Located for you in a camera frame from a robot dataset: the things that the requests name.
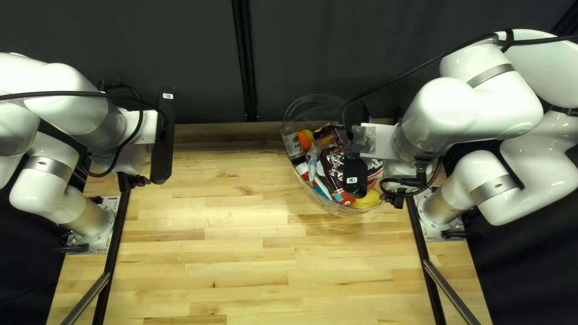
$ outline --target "wooden table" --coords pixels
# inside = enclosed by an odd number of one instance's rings
[[[407,210],[324,213],[303,193],[278,130],[177,126],[173,176],[131,194],[105,324],[434,323]],[[116,178],[89,179],[85,194],[119,194]],[[490,324],[466,242],[428,249]],[[105,259],[66,256],[48,324],[62,321]],[[91,324],[94,306],[78,324]],[[448,324],[462,324],[444,309]]]

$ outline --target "metal mounting plate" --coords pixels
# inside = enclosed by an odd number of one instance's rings
[[[417,214],[420,217],[421,233],[423,234],[425,241],[426,242],[463,241],[464,240],[463,238],[444,239],[442,237],[442,231],[443,230],[449,230],[452,228],[456,231],[463,231],[464,230],[464,224],[460,218],[455,219],[454,221],[452,221],[449,224],[444,224],[441,226],[436,225],[436,224],[432,224],[432,223],[428,222],[426,218],[424,218],[423,213],[422,213],[422,211],[423,211],[422,206],[423,206],[425,200],[422,200],[422,198],[427,198],[427,196],[432,194],[436,189],[438,189],[437,186],[432,186],[432,187],[428,188],[427,190],[421,192],[420,194],[414,195],[414,201],[416,203]]]
[[[103,202],[99,204],[102,209],[108,211],[109,214],[109,226],[104,231],[104,234],[99,236],[100,238],[82,238],[79,234],[72,234],[68,237],[66,242],[67,246],[77,246],[88,244],[88,250],[86,252],[67,252],[68,255],[86,255],[86,254],[106,254],[108,253],[108,248],[110,245],[110,240],[112,237],[112,230],[114,228],[114,222],[116,213],[118,210],[118,202],[120,196],[102,197]]]

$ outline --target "orange toy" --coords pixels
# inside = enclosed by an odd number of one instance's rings
[[[299,137],[299,141],[301,142],[301,148],[303,151],[308,152],[311,150],[311,139],[305,134],[303,131],[297,131],[297,136]]]

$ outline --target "transparent bowl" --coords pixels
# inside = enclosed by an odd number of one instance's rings
[[[296,130],[310,130],[313,132],[332,121],[342,121],[342,108],[346,101],[339,97],[330,95],[307,95],[294,101],[283,117],[281,128],[292,125]],[[315,205],[335,216],[347,217],[359,215],[360,213],[369,212],[382,204],[371,206],[368,208],[354,208],[352,206],[342,205],[333,200],[323,197],[321,194],[311,188],[301,175],[293,168],[295,176],[299,179],[303,190]],[[369,185],[373,184],[373,188],[380,192],[379,186],[375,186],[376,180],[370,181]]]

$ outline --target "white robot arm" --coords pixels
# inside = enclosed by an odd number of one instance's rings
[[[554,37],[530,29],[515,29],[514,36]],[[422,221],[438,229],[474,206],[494,225],[521,218],[578,187],[578,169],[565,155],[578,143],[575,67],[578,45],[568,41],[506,53],[491,39],[465,47],[442,59],[442,77],[418,92],[396,127],[364,125],[376,127],[382,145],[361,155],[385,159],[386,177],[399,178],[415,175],[416,164],[432,164],[455,143],[505,140],[500,151],[523,189],[493,154],[477,151],[417,205]],[[543,116],[536,95],[560,108]]]
[[[19,54],[0,53],[0,95],[31,91],[98,92],[80,72],[65,64],[47,64]],[[113,172],[137,175],[151,152],[158,114],[143,113],[137,135],[118,155]],[[103,169],[112,163],[120,143],[136,129],[139,112],[117,108],[106,98],[51,96],[0,101],[0,189],[29,156],[10,192],[19,210],[43,216],[95,238],[108,227],[109,216],[80,191],[68,186],[79,160],[75,149],[37,132],[40,119],[68,134],[92,152]]]

